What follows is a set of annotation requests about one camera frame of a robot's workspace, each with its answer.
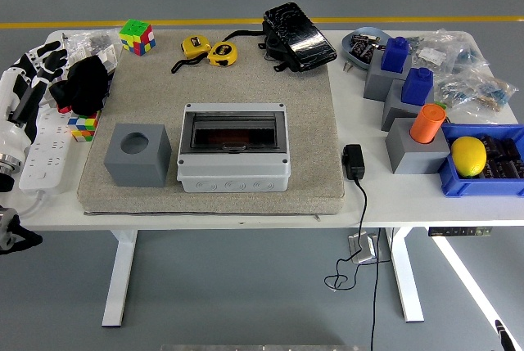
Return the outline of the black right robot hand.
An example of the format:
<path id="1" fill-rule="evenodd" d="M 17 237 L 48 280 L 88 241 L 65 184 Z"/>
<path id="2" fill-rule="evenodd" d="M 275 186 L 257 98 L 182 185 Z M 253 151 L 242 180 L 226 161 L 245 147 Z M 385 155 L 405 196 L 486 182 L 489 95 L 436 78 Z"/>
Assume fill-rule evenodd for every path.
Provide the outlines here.
<path id="1" fill-rule="evenodd" d="M 516 348 L 513 344 L 513 341 L 510 335 L 508 334 L 506 328 L 504 327 L 504 324 L 498 319 L 495 320 L 495 329 L 500 339 L 500 343 L 502 345 L 503 351 L 515 351 Z"/>

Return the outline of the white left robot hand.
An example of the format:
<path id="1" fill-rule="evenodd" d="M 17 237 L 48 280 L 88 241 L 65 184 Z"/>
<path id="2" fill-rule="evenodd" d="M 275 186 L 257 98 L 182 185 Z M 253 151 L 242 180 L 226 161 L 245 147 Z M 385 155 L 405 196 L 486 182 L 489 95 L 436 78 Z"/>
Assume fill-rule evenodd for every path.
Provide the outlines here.
<path id="1" fill-rule="evenodd" d="M 67 50 L 59 41 L 23 54 L 1 76 L 1 153 L 19 161 L 36 137 L 40 101 L 66 66 Z"/>

